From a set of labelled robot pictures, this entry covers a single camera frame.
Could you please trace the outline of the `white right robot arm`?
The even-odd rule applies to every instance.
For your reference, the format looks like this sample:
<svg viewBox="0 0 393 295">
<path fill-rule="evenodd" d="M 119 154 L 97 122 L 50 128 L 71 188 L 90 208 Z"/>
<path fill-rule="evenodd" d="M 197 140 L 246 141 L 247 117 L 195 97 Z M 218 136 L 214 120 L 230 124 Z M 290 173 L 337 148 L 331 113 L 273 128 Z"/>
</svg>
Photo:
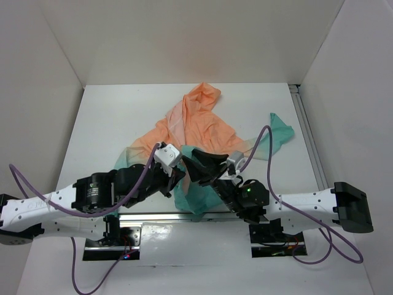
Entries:
<svg viewBox="0 0 393 295">
<path fill-rule="evenodd" d="M 243 221 L 270 223 L 268 234 L 275 241 L 325 226 L 355 234 L 373 232 L 366 193 L 346 182 L 318 192 L 274 196 L 260 181 L 242 179 L 246 159 L 241 152 L 217 155 L 196 149 L 182 159 L 193 183 L 211 187 Z"/>
</svg>

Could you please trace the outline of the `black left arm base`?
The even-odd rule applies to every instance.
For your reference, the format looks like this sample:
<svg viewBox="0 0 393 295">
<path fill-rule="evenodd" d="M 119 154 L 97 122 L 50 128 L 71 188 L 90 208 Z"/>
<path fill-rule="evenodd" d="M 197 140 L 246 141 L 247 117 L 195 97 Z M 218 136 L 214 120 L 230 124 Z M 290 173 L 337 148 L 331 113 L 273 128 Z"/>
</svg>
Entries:
<svg viewBox="0 0 393 295">
<path fill-rule="evenodd" d="M 120 256 L 126 261 L 139 260 L 142 225 L 121 225 L 119 217 L 114 215 L 104 217 L 103 221 L 103 238 L 97 241 L 86 239 L 82 260 L 116 261 Z"/>
</svg>

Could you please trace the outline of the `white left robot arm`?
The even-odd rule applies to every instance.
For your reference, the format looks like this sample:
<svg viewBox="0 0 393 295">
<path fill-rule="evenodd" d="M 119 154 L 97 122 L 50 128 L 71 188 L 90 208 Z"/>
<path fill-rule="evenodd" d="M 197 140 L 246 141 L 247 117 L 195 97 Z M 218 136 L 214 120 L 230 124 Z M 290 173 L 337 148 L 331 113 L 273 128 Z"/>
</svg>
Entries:
<svg viewBox="0 0 393 295">
<path fill-rule="evenodd" d="M 135 164 L 129 168 L 94 173 L 76 183 L 39 197 L 16 199 L 1 195 L 1 243 L 24 245 L 35 238 L 82 237 L 103 245 L 115 245 L 127 234 L 120 228 L 119 217 L 106 211 L 132 190 L 143 171 L 146 175 L 137 191 L 124 203 L 131 208 L 156 192 L 171 197 L 171 191 L 185 172 L 173 168 L 168 175 L 159 163 L 146 168 Z"/>
</svg>

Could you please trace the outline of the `orange and teal jacket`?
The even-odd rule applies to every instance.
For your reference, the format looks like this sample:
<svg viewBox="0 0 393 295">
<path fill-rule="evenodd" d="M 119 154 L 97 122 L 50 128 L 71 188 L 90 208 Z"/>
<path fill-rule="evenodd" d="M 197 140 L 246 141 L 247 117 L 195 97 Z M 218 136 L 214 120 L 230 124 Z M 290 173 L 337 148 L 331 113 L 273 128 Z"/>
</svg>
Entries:
<svg viewBox="0 0 393 295">
<path fill-rule="evenodd" d="M 136 139 L 119 155 L 115 169 L 146 163 L 155 143 L 173 144 L 183 155 L 191 157 L 194 149 L 212 154 L 242 152 L 246 157 L 267 160 L 283 144 L 290 141 L 295 132 L 277 114 L 270 114 L 272 135 L 262 139 L 242 140 L 235 130 L 213 113 L 221 91 L 207 83 L 200 83 L 182 101 L 170 109 L 153 129 Z"/>
</svg>

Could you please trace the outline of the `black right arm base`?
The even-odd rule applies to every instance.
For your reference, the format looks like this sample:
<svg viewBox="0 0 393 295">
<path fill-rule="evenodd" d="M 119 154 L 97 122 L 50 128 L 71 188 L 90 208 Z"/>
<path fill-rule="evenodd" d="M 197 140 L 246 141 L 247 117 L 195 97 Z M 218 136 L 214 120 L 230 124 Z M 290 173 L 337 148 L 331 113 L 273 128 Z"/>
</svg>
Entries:
<svg viewBox="0 0 393 295">
<path fill-rule="evenodd" d="M 252 258 L 276 258 L 307 256 L 305 238 L 302 232 L 296 235 L 282 232 L 280 220 L 249 225 Z"/>
</svg>

